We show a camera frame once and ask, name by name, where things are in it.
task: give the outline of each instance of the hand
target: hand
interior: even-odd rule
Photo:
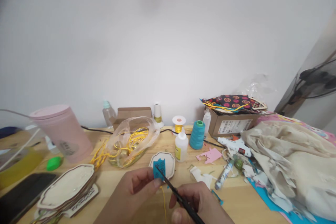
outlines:
[[[154,179],[151,167],[126,172],[94,224],[129,223],[161,184],[161,179]]]
[[[221,207],[204,182],[184,184],[177,188],[177,191],[195,209],[204,223],[234,224],[233,220]],[[173,208],[176,201],[176,196],[172,194],[169,208]],[[187,211],[182,207],[176,208],[173,211],[171,219],[173,224],[194,224]]]

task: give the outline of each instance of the cardboard box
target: cardboard box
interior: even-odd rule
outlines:
[[[118,115],[116,121],[113,123],[113,128],[116,130],[120,123],[127,118],[131,117],[140,117],[140,116],[147,116],[152,117],[152,109],[150,107],[128,107],[128,108],[118,108]],[[131,129],[136,130],[141,127],[146,127],[148,124],[136,122],[136,120],[131,124]]]
[[[260,114],[217,115],[210,110],[209,134],[213,137],[240,135],[241,131],[253,128]]]

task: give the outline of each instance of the stack of wooden plaques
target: stack of wooden plaques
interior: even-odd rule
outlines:
[[[35,222],[57,222],[63,215],[73,217],[98,194],[92,164],[80,164],[63,173],[41,195]]]

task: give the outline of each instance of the scissors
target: scissors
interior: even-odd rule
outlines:
[[[164,176],[164,174],[162,173],[162,171],[158,168],[158,166],[155,166],[158,171],[161,173],[161,175],[164,178],[164,181],[166,182],[166,184],[170,187],[170,189],[173,191],[174,195],[177,198],[177,201],[180,202],[182,204],[182,206],[187,210],[188,214],[190,215],[190,217],[193,219],[193,221],[196,224],[205,224],[202,219],[198,216],[198,214],[195,212],[195,210],[189,205],[189,203],[182,198],[179,193],[177,192],[176,188],[173,187],[173,185],[169,182],[169,180],[166,178],[166,176]]]

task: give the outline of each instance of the black phone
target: black phone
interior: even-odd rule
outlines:
[[[0,222],[14,224],[38,201],[57,178],[52,173],[33,173],[0,198]]]

